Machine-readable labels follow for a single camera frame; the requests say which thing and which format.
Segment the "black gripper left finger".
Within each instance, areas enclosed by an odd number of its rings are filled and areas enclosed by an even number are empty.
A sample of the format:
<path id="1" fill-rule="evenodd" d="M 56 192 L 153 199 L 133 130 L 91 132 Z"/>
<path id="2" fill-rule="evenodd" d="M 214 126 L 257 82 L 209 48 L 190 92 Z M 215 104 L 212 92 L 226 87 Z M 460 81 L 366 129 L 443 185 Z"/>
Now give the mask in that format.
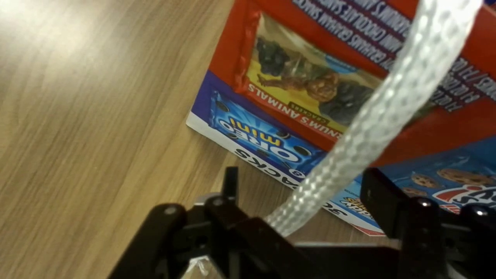
<path id="1" fill-rule="evenodd" d="M 221 194 L 228 202 L 237 203 L 237 183 L 238 183 L 238 169 L 229 166 L 224 169 Z"/>

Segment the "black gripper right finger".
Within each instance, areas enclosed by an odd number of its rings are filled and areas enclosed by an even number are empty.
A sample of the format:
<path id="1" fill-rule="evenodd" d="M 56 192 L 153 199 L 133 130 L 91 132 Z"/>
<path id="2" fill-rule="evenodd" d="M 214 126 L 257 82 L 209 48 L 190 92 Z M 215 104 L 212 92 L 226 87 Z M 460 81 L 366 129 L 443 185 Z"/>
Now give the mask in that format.
<path id="1" fill-rule="evenodd" d="M 398 237 L 398 222 L 407 195 L 400 191 L 379 169 L 362 174 L 359 200 L 378 228 L 390 239 Z"/>

